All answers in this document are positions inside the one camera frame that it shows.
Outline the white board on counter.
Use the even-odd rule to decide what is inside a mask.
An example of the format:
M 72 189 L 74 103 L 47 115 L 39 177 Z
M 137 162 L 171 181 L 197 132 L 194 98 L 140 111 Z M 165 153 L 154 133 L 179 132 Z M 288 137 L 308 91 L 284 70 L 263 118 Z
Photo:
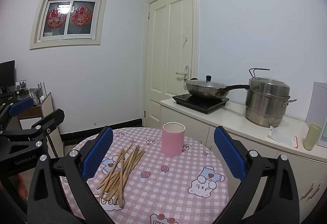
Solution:
M 326 147 L 326 115 L 327 115 L 327 84 L 314 82 L 309 111 L 306 118 L 307 126 L 315 123 L 321 126 L 320 138 L 317 145 Z

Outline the white kitchen counter cabinet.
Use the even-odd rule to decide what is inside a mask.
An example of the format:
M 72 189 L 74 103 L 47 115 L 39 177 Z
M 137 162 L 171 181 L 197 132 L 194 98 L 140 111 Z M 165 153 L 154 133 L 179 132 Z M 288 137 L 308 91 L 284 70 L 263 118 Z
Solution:
M 246 119 L 244 105 L 237 103 L 228 102 L 210 114 L 203 114 L 178 105 L 173 99 L 163 100 L 160 103 L 160 123 L 168 122 L 184 124 L 185 135 L 210 149 L 219 160 L 222 155 L 213 139 L 218 126 L 223 126 L 231 138 L 240 141 L 248 150 L 256 150 L 263 157 L 277 158 L 285 154 L 297 184 L 301 221 L 309 216 L 326 190 L 326 148 L 315 146 L 307 151 L 303 147 L 308 131 L 305 122 L 285 117 L 277 127 L 278 132 L 297 137 L 297 148 L 270 139 L 269 129 Z

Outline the pink checkered tablecloth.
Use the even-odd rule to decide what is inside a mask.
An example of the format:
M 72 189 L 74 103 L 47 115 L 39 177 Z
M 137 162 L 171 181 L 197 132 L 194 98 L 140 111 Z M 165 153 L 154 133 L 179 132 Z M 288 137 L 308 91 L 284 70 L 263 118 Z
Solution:
M 227 177 L 221 162 L 199 142 L 184 138 L 182 154 L 161 153 L 161 130 L 114 130 L 114 141 L 95 176 L 87 181 L 97 201 L 115 223 L 212 223 L 228 204 Z M 122 208 L 105 201 L 96 188 L 122 148 L 145 149 L 123 190 Z

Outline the pink cylindrical utensil cup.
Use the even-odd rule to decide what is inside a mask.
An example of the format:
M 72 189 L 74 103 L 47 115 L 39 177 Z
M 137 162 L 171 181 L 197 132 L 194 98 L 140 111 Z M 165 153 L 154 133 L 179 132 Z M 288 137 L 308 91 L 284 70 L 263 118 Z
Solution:
M 180 156 L 184 144 L 185 129 L 181 123 L 165 123 L 162 126 L 161 153 L 171 158 Z

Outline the cream panel door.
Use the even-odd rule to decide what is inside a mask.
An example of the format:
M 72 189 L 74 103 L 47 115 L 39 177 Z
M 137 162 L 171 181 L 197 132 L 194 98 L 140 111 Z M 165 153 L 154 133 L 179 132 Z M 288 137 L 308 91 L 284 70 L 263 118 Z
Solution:
M 150 0 L 143 65 L 143 126 L 160 127 L 163 100 L 197 75 L 198 0 Z

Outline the steel wok with lid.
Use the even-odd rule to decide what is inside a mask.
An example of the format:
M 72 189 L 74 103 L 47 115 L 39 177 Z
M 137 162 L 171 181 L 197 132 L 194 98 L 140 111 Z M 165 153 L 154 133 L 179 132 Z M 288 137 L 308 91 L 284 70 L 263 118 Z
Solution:
M 189 81 L 186 81 L 187 91 L 192 96 L 223 99 L 231 90 L 248 90 L 250 88 L 250 85 L 248 84 L 226 86 L 224 84 L 211 82 L 211 78 L 212 77 L 210 75 L 207 75 L 205 81 L 200 81 L 197 78 L 192 78 Z

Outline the window with red decorations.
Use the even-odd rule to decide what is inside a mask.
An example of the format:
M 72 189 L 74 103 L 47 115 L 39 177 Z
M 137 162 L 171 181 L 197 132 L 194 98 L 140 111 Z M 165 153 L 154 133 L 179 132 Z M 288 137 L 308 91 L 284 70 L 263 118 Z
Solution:
M 99 46 L 107 0 L 40 0 L 30 49 Z

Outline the white wooden side cabinet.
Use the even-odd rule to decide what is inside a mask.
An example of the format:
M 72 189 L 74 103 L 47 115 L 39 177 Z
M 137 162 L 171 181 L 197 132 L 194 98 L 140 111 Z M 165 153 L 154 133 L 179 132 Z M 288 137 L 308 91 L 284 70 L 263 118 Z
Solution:
M 49 93 L 40 105 L 29 108 L 18 115 L 18 121 L 22 129 L 30 129 L 33 124 L 40 121 L 54 111 L 52 94 Z M 59 129 L 50 133 L 50 141 L 47 141 L 49 155 L 51 158 L 62 158 L 64 156 L 64 145 L 60 137 Z

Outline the black induction cooktop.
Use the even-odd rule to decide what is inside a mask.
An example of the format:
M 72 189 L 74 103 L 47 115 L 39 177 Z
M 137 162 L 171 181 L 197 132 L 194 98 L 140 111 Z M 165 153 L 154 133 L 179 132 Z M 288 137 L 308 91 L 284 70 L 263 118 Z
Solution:
M 209 114 L 218 108 L 225 106 L 229 101 L 228 98 L 206 98 L 201 96 L 192 96 L 190 94 L 183 94 L 178 96 L 173 96 L 172 99 L 183 107 L 204 113 Z

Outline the pale green plastic cup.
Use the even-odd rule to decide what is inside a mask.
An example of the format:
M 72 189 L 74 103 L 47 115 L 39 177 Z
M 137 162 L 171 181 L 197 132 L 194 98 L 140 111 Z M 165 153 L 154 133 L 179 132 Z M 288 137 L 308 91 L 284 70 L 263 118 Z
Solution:
M 306 138 L 303 142 L 303 147 L 307 151 L 311 151 L 316 145 L 318 139 L 320 138 L 321 131 L 322 127 L 320 125 L 316 123 L 310 123 Z

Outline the black computer monitor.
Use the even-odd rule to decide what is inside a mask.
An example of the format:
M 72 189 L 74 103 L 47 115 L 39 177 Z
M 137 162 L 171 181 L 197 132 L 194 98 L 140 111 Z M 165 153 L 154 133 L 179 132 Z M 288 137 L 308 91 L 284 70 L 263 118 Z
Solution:
M 15 60 L 0 63 L 0 88 L 2 94 L 15 84 Z

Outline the white paper booklet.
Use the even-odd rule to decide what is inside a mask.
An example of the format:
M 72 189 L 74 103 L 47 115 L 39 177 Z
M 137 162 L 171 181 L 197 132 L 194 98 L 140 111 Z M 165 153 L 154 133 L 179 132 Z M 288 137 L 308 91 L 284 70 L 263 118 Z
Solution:
M 298 138 L 295 135 L 282 133 L 272 126 L 268 130 L 267 137 L 281 144 L 298 148 Z

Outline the stainless steel steamer pot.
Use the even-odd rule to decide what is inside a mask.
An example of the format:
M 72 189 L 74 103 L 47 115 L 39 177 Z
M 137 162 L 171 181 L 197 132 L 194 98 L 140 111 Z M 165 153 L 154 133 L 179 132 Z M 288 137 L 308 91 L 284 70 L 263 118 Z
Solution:
M 296 102 L 290 97 L 290 86 L 282 81 L 255 75 L 262 68 L 250 68 L 250 88 L 245 100 L 245 117 L 262 127 L 277 127 L 282 121 L 287 106 Z

